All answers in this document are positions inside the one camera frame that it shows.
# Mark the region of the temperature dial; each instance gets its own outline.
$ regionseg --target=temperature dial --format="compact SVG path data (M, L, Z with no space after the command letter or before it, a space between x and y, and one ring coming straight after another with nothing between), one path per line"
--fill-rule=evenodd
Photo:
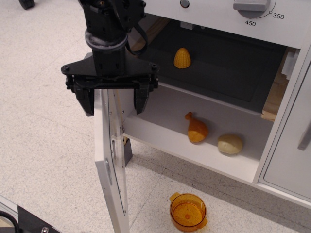
M233 9L246 18L262 16L270 5L270 0L235 0Z

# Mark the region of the printed number 450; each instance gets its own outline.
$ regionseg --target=printed number 450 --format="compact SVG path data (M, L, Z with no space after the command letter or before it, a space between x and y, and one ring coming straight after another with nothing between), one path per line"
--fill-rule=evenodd
M254 21L246 21L245 22L247 25L249 25L249 26L253 26L253 27L255 27L256 26L256 22L254 22Z

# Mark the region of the oven door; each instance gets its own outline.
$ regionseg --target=oven door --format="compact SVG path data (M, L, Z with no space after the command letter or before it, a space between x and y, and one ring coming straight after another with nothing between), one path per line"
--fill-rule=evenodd
M115 233L129 233L121 112L117 90L95 90L95 164Z

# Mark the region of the orange cup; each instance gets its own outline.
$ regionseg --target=orange cup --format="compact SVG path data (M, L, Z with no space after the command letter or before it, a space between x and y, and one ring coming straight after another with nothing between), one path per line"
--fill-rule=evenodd
M171 218L174 226L182 232L193 232L205 227L206 206L196 195L174 193L170 197Z

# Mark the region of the toy bread roll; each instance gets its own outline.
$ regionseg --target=toy bread roll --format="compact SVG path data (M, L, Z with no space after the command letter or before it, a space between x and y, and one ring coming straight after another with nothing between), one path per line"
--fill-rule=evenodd
M235 134L225 134L218 138L218 150L227 154L237 154L242 150L243 142Z

